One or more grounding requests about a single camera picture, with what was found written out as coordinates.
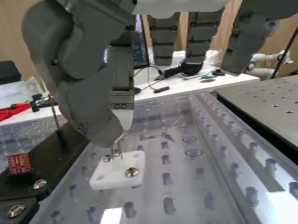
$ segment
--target screw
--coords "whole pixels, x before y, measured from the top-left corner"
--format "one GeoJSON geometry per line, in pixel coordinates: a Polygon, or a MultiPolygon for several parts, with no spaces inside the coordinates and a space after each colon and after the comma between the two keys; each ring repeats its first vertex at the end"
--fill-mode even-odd
{"type": "Polygon", "coordinates": [[[44,188],[44,186],[48,184],[45,179],[40,179],[34,182],[33,184],[33,189],[34,190],[40,190],[41,188],[44,188]]]}
{"type": "Polygon", "coordinates": [[[25,205],[13,205],[8,210],[7,217],[13,219],[25,211],[25,205]]]}
{"type": "Polygon", "coordinates": [[[57,65],[57,64],[58,64],[58,59],[54,58],[54,59],[52,60],[50,64],[52,64],[52,65],[57,65]]]}
{"type": "Polygon", "coordinates": [[[125,176],[128,178],[130,177],[136,177],[138,175],[138,169],[134,167],[130,167],[126,171],[125,171],[125,176]]]}
{"type": "Polygon", "coordinates": [[[104,161],[105,163],[108,163],[108,162],[110,161],[110,155],[104,156],[104,157],[102,157],[102,161],[104,161]]]}

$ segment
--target black cable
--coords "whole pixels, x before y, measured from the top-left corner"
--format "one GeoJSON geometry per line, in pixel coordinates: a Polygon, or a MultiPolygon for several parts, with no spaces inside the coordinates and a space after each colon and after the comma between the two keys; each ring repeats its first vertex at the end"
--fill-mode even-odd
{"type": "Polygon", "coordinates": [[[146,72],[148,85],[149,85],[149,87],[150,87],[152,90],[157,90],[157,89],[154,89],[154,88],[152,87],[152,85],[150,85],[149,74],[150,74],[150,73],[149,73],[149,69],[148,69],[148,72],[146,72]]]}
{"type": "Polygon", "coordinates": [[[148,67],[144,67],[142,69],[140,69],[138,71],[137,71],[137,73],[133,75],[133,77],[136,77],[137,75],[138,75],[138,73],[145,69],[145,68],[154,68],[157,71],[158,71],[158,74],[161,75],[163,72],[161,71],[161,69],[160,68],[157,68],[154,65],[149,65],[148,67]]]}
{"type": "Polygon", "coordinates": [[[290,41],[289,41],[289,43],[287,43],[286,50],[285,50],[285,52],[283,52],[283,54],[282,54],[282,58],[281,58],[281,60],[278,60],[278,64],[277,64],[277,67],[275,67],[275,70],[274,70],[274,72],[273,72],[273,76],[271,76],[270,79],[274,79],[274,77],[275,77],[275,75],[277,75],[277,72],[278,72],[278,69],[279,69],[279,67],[281,67],[281,64],[282,64],[282,62],[283,62],[283,60],[285,60],[287,51],[290,50],[291,44],[293,44],[293,42],[294,42],[294,40],[295,40],[295,36],[297,36],[297,34],[298,34],[298,27],[295,28],[295,31],[294,31],[294,33],[293,33],[293,35],[291,35],[291,39],[290,39],[290,41]]]}
{"type": "MultiPolygon", "coordinates": [[[[157,72],[158,72],[158,74],[160,75],[162,75],[162,70],[160,69],[160,68],[157,68],[154,65],[149,65],[148,67],[145,67],[145,68],[148,68],[148,86],[146,87],[144,87],[141,90],[144,90],[144,89],[146,89],[146,88],[152,88],[153,90],[157,90],[157,89],[154,89],[152,86],[153,85],[156,85],[160,81],[162,81],[162,80],[158,80],[157,82],[154,82],[153,84],[150,84],[150,81],[149,81],[149,68],[154,68],[156,70],[157,70],[157,72]]],[[[137,71],[137,73],[134,74],[134,76],[133,77],[136,77],[137,75],[138,75],[138,73],[145,69],[145,68],[142,68],[140,71],[137,71]]]]}

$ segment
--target gray robot arm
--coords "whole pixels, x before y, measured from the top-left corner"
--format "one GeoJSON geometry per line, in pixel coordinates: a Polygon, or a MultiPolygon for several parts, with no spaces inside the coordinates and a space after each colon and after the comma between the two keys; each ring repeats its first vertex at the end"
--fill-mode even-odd
{"type": "Polygon", "coordinates": [[[121,34],[133,24],[134,5],[130,1],[76,1],[64,8],[58,3],[41,1],[29,9],[22,21],[24,40],[61,113],[93,143],[109,147],[122,134],[110,101],[116,99],[128,108],[133,104],[133,84],[120,85],[117,77],[130,80],[133,73],[132,45],[121,34]],[[104,51],[120,37],[124,41],[108,48],[116,58],[109,66],[104,51]],[[113,70],[124,58],[125,69],[113,70]]]}

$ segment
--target wall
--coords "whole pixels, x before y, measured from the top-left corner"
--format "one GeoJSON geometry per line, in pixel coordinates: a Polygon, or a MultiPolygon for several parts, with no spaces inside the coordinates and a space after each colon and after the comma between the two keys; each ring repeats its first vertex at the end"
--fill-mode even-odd
{"type": "Polygon", "coordinates": [[[0,60],[14,62],[22,79],[34,76],[40,80],[21,35],[24,14],[37,1],[0,0],[0,60]]]}
{"type": "MultiPolygon", "coordinates": [[[[22,74],[22,78],[34,76],[40,79],[36,68],[30,62],[29,52],[21,36],[21,20],[28,8],[38,0],[0,0],[0,60],[13,60],[22,74]]],[[[217,35],[213,38],[211,49],[225,52],[233,21],[241,0],[230,0],[222,15],[222,22],[217,35]]],[[[298,25],[298,15],[285,19],[273,37],[267,38],[266,44],[261,49],[262,53],[271,54],[279,52],[286,47],[286,43],[298,25]]],[[[150,46],[150,35],[148,22],[145,21],[148,45],[150,46]]],[[[175,50],[185,49],[187,33],[187,13],[181,14],[175,50]]],[[[291,59],[295,63],[281,67],[281,74],[298,70],[298,38],[291,47],[291,59]]]]}

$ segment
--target white block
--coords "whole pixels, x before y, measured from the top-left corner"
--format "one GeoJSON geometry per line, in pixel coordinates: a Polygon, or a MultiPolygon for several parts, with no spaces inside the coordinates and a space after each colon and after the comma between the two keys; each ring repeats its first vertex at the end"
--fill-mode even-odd
{"type": "Polygon", "coordinates": [[[122,153],[121,156],[105,162],[102,159],[90,177],[89,184],[93,190],[106,190],[121,187],[137,186],[142,183],[145,169],[145,152],[133,151],[122,153]],[[138,175],[126,177],[129,168],[138,169],[138,175]]]}

